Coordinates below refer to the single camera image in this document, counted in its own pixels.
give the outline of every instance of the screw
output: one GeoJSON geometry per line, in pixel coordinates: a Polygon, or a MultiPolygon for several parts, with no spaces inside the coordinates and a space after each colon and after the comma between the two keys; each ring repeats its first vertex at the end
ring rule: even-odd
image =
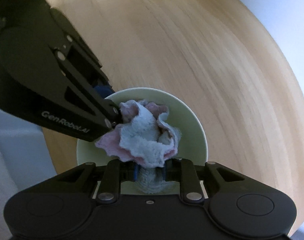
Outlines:
{"type": "Polygon", "coordinates": [[[66,38],[67,38],[67,40],[68,40],[69,42],[72,42],[72,41],[73,41],[73,39],[72,39],[72,37],[71,37],[70,35],[67,35],[66,38]]]}
{"type": "Polygon", "coordinates": [[[190,192],[187,194],[187,198],[189,200],[196,201],[196,200],[200,200],[202,198],[202,195],[198,192],[190,192]]]}
{"type": "Polygon", "coordinates": [[[61,51],[58,51],[58,52],[56,53],[56,55],[57,55],[57,57],[58,57],[60,60],[62,60],[62,61],[65,60],[65,56],[64,56],[64,54],[63,54],[61,51]]]}
{"type": "Polygon", "coordinates": [[[114,198],[114,195],[112,193],[104,192],[99,194],[99,199],[103,201],[108,201],[114,198]]]}
{"type": "Polygon", "coordinates": [[[105,118],[104,121],[107,127],[111,129],[112,128],[111,122],[107,118],[105,118]]]}

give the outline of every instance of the light green bowl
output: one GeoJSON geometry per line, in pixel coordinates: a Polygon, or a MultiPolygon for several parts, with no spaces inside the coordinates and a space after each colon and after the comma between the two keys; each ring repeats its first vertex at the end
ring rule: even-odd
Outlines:
{"type": "MultiPolygon", "coordinates": [[[[153,88],[129,88],[118,91],[107,99],[111,99],[117,105],[128,100],[146,99],[158,105],[167,105],[170,111],[168,124],[178,127],[182,132],[179,142],[179,149],[176,158],[185,158],[193,161],[195,165],[204,165],[208,160],[208,145],[201,123],[192,110],[175,96],[162,90],[153,88]]],[[[97,166],[104,166],[115,159],[108,157],[103,149],[96,148],[93,142],[78,140],[76,147],[76,158],[78,165],[85,162],[95,162],[97,166]]],[[[133,182],[123,182],[121,184],[122,194],[145,195],[139,191],[133,182]]],[[[178,194],[179,184],[168,192],[168,194],[178,194]]]]}

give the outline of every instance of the crumpled cloth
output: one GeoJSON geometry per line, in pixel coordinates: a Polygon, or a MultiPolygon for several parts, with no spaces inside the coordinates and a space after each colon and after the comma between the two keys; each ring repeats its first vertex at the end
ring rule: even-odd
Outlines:
{"type": "Polygon", "coordinates": [[[129,100],[120,103],[123,124],[103,135],[95,143],[108,156],[118,156],[122,162],[134,161],[141,168],[137,186],[145,193],[159,193],[172,183],[162,179],[156,167],[178,153],[181,132],[165,121],[169,116],[167,106],[153,102],[129,100]]]}

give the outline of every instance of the white wall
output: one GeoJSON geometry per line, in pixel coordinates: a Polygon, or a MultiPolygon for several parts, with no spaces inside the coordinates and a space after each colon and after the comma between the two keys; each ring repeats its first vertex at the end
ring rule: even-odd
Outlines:
{"type": "MultiPolygon", "coordinates": [[[[304,95],[304,0],[240,0],[265,26],[288,60],[304,95]]],[[[294,236],[304,239],[303,233],[294,236]]]]}

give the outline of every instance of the wooden surface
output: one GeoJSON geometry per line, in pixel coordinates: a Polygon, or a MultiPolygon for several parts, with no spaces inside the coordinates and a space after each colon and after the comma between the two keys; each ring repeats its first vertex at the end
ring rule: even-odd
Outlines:
{"type": "MultiPolygon", "coordinates": [[[[209,160],[288,194],[304,221],[304,98],[271,36],[239,0],[48,0],[70,19],[113,88],[153,87],[200,119],[209,160]]],[[[58,172],[75,139],[45,130],[58,172]]]]}

